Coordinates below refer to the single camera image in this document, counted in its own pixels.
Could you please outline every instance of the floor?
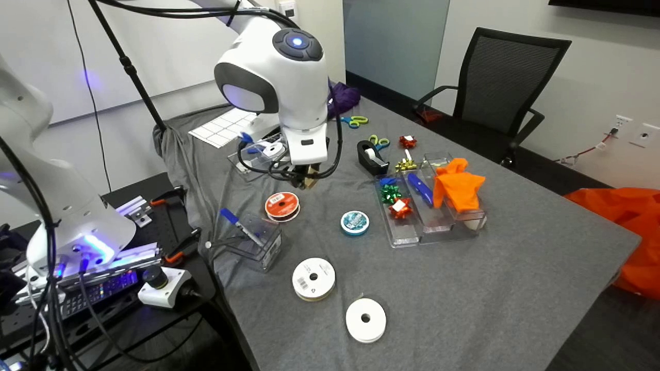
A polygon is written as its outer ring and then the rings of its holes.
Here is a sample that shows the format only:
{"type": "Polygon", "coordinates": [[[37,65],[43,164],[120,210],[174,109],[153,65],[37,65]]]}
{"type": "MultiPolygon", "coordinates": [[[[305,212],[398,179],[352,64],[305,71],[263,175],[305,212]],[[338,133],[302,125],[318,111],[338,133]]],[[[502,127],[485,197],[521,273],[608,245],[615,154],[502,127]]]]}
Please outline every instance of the floor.
{"type": "MultiPolygon", "coordinates": [[[[370,99],[408,116],[411,99],[386,91],[359,77],[349,77],[364,95],[370,99]]],[[[543,163],[543,178],[539,172],[527,166],[515,169],[530,179],[543,184],[557,194],[567,194],[577,187],[602,187],[596,179],[584,178],[569,169],[550,169],[543,163]]],[[[188,334],[193,320],[184,322],[168,329],[156,340],[138,348],[137,354],[155,356],[168,353],[179,339],[188,334]]],[[[140,364],[132,360],[117,360],[107,368],[227,368],[234,371],[231,354],[223,340],[203,324],[201,329],[178,350],[174,356],[155,362],[140,364]]],[[[660,368],[660,302],[634,297],[630,293],[607,288],[594,307],[587,311],[577,329],[569,336],[566,347],[559,350],[549,371],[656,371],[660,368]]]]}

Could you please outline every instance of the metal stand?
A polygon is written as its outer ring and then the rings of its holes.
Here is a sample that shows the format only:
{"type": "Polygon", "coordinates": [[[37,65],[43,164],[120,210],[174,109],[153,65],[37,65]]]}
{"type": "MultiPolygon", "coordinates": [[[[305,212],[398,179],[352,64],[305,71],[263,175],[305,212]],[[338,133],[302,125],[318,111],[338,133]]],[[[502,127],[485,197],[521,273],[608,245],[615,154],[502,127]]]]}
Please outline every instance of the metal stand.
{"type": "Polygon", "coordinates": [[[131,77],[132,85],[138,89],[140,99],[144,102],[144,105],[146,105],[151,118],[155,119],[156,127],[158,127],[160,132],[166,132],[168,125],[166,125],[158,109],[153,105],[153,99],[148,96],[148,92],[146,92],[146,89],[144,89],[144,85],[142,85],[142,81],[140,81],[140,77],[138,77],[138,71],[132,65],[131,57],[123,54],[123,49],[122,49],[115,32],[111,30],[107,19],[104,16],[104,11],[101,11],[100,2],[97,2],[97,0],[88,0],[88,6],[91,6],[92,13],[97,15],[97,19],[100,19],[105,35],[110,37],[111,45],[115,47],[115,52],[117,52],[117,55],[120,55],[120,62],[122,62],[122,65],[123,65],[123,71],[126,71],[126,75],[131,77]]]}

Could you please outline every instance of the black chair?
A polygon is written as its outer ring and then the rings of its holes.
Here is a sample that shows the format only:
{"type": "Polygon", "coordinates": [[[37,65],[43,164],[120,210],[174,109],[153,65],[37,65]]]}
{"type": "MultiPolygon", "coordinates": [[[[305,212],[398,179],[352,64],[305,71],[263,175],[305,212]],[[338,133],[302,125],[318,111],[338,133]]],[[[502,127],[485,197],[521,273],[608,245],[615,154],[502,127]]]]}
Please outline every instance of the black chair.
{"type": "Polygon", "coordinates": [[[458,89],[454,116],[447,119],[447,127],[440,127],[440,133],[452,132],[456,139],[458,132],[479,125],[479,137],[491,132],[505,139],[499,141],[499,144],[505,143],[505,157],[499,161],[512,164],[513,149],[544,119],[543,113],[533,109],[533,103],[554,75],[569,45],[571,42],[566,40],[479,26],[464,55],[458,87],[433,89],[414,103],[412,111],[423,123],[430,123],[430,118],[438,116],[424,103],[445,89],[458,89]]]}

